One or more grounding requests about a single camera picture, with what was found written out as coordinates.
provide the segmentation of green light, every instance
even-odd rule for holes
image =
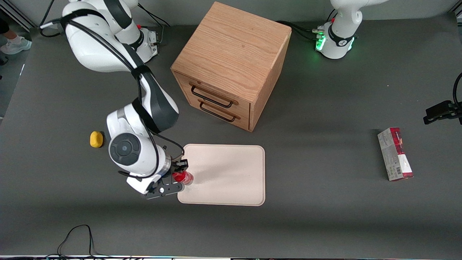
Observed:
[[[354,37],[351,39],[350,47],[348,47],[348,50],[351,50],[351,47],[353,47],[353,42],[354,42]]]
[[[326,42],[326,37],[323,35],[322,38],[318,40],[318,43],[316,44],[316,49],[322,50],[325,42]]]

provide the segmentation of beige tray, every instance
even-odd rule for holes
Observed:
[[[191,185],[178,193],[186,204],[260,206],[265,202],[265,150],[256,145],[188,144]]]

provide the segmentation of cabinet top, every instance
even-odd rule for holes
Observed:
[[[254,102],[291,31],[215,2],[171,69]]]

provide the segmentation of red and white box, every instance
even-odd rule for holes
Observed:
[[[391,127],[378,134],[383,160],[387,167],[388,180],[396,181],[414,177],[403,151],[403,140],[399,127]]]

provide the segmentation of wooden cabinet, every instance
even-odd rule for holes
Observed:
[[[288,26],[215,2],[171,70],[191,106],[252,132],[290,35]]]

